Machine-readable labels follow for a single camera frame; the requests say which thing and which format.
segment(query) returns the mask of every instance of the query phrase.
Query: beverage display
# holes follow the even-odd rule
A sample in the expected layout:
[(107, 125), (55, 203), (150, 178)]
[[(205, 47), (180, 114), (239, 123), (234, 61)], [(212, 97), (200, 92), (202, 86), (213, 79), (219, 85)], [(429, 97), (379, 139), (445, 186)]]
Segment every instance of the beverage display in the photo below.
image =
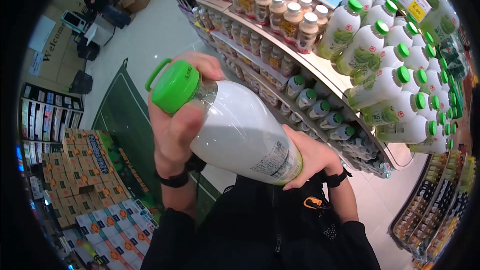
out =
[(360, 28), (361, 19), (358, 12), (361, 9), (362, 4), (357, 0), (349, 0), (347, 5), (335, 9), (318, 44), (319, 56), (327, 60), (337, 60)]
[(340, 54), (336, 66), (340, 73), (351, 75), (366, 69), (370, 61), (380, 57), (384, 47), (384, 36), (388, 33), (388, 27), (383, 21), (376, 21), (375, 25), (367, 25), (360, 28), (345, 51)]
[(387, 99), (362, 109), (363, 121), (372, 126), (397, 122), (408, 122), (424, 109), (425, 97), (422, 94), (412, 94), (401, 91), (393, 99)]

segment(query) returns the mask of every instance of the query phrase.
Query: white floor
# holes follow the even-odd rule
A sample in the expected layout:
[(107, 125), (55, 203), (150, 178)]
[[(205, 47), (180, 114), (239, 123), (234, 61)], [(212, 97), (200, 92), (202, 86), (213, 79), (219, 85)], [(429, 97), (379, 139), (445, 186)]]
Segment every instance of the white floor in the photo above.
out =
[[(155, 66), (163, 58), (173, 58), (188, 50), (216, 54), (200, 41), (175, 0), (151, 0), (128, 27), (116, 30), (95, 61), (87, 63), (86, 70), (93, 76), (93, 89), (85, 97), (87, 108), (81, 128), (91, 128), (124, 58), (129, 58), (127, 71), (147, 102), (144, 85)], [(349, 178), (357, 198), (358, 216), (382, 269), (411, 269), (411, 254), (397, 248), (387, 229), (409, 196), (426, 158), (427, 155), (417, 155), (409, 169), (394, 171), (390, 179), (358, 171), (352, 171), (353, 177)], [(209, 165), (202, 173), (220, 192), (235, 181), (231, 172)]]

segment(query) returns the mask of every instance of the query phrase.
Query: store shelf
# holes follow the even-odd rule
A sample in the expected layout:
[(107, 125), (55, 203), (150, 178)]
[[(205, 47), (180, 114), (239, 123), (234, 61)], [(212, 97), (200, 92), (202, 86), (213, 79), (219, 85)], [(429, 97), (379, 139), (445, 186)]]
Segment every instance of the store shelf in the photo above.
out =
[[(245, 15), (240, 15), (231, 10), (231, 3), (221, 0), (196, 0), (197, 3), (212, 8), (233, 21), (237, 21), (241, 25), (247, 26), (250, 30), (258, 33), (263, 39), (267, 39), (273, 45), (280, 48), (285, 54), (293, 57), (297, 63), (305, 69), (308, 69), (317, 80), (322, 81), (333, 94), (342, 99), (344, 107), (347, 110), (352, 110), (347, 102), (348, 90), (353, 86), (350, 77), (342, 75), (335, 70), (335, 65), (322, 57), (319, 57), (315, 52), (309, 54), (298, 53), (295, 47), (285, 43), (283, 38), (270, 32), (270, 29), (258, 23), (255, 23)], [(356, 121), (367, 132), (370, 139), (375, 143), (381, 151), (386, 161), (397, 170), (402, 170), (413, 161), (415, 153), (411, 153), (405, 144), (400, 143), (384, 143), (380, 142), (374, 136), (374, 130), (360, 119), (361, 114), (353, 111), (357, 117)]]

